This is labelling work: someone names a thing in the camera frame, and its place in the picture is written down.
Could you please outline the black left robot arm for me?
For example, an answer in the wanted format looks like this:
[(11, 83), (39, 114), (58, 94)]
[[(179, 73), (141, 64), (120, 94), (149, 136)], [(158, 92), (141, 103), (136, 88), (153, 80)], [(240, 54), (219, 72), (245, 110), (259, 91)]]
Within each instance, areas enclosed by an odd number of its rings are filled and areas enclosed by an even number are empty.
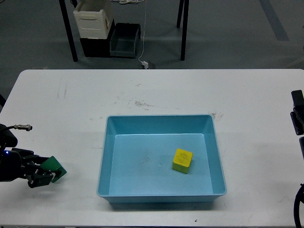
[(0, 125), (0, 181), (10, 182), (25, 179), (30, 188), (49, 185), (61, 179), (66, 169), (54, 157), (41, 157), (31, 150), (16, 148), (17, 138), (11, 129), (32, 130), (27, 125)]

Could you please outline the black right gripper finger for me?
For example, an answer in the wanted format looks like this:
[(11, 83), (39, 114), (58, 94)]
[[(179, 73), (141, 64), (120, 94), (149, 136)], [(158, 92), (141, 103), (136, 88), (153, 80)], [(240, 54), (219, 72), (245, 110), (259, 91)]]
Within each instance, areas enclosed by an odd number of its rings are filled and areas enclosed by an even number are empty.
[(296, 135), (304, 134), (304, 110), (294, 108), (290, 113)]
[(302, 90), (294, 90), (291, 92), (294, 107), (300, 107), (304, 105), (304, 95)]

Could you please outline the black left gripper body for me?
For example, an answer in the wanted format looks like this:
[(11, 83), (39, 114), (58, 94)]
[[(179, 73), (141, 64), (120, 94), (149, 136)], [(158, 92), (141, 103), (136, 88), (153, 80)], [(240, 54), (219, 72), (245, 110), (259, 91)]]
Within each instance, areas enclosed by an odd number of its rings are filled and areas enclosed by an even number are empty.
[(13, 158), (15, 158), (11, 180), (13, 181), (17, 178), (27, 179), (29, 175), (29, 169), (26, 168), (25, 165), (33, 160), (34, 152), (31, 150), (12, 148), (11, 155), (13, 155)]

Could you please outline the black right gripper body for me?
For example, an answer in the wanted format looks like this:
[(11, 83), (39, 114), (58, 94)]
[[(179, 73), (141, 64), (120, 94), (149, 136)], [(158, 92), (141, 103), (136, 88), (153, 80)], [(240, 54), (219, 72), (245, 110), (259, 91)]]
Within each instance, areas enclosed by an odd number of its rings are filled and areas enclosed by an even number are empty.
[(299, 144), (300, 144), (302, 157), (304, 158), (304, 137), (299, 138)]

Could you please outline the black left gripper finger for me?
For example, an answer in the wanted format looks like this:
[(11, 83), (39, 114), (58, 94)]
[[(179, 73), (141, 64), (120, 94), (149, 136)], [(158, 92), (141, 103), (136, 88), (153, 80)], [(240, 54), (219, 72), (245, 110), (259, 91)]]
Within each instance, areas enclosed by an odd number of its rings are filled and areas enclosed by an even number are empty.
[(33, 155), (32, 161), (37, 165), (41, 165), (44, 162), (46, 162), (48, 159), (49, 159), (49, 157), (41, 157), (38, 155)]
[(62, 171), (42, 171), (36, 170), (32, 174), (27, 174), (26, 179), (28, 180), (28, 186), (30, 188), (47, 186), (50, 183), (55, 183), (62, 177)]

